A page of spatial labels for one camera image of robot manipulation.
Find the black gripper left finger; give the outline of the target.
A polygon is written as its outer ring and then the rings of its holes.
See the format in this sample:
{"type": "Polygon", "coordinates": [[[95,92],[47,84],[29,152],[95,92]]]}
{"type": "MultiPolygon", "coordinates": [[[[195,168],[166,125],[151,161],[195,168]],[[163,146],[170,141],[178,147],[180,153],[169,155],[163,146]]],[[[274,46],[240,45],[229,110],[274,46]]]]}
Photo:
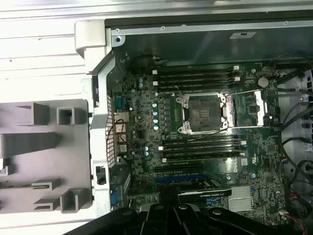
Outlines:
{"type": "Polygon", "coordinates": [[[137,213],[121,208],[94,219],[67,235],[166,235],[171,207],[165,204],[148,204],[137,213]]]}

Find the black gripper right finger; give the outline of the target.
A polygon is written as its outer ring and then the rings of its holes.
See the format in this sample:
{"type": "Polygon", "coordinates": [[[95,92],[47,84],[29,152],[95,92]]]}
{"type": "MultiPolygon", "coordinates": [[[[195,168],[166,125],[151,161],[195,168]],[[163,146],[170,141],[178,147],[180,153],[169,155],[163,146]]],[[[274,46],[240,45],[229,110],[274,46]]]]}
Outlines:
{"type": "Polygon", "coordinates": [[[268,234],[266,225],[223,208],[202,213],[191,205],[180,205],[176,207],[176,217],[185,235],[268,234]]]}

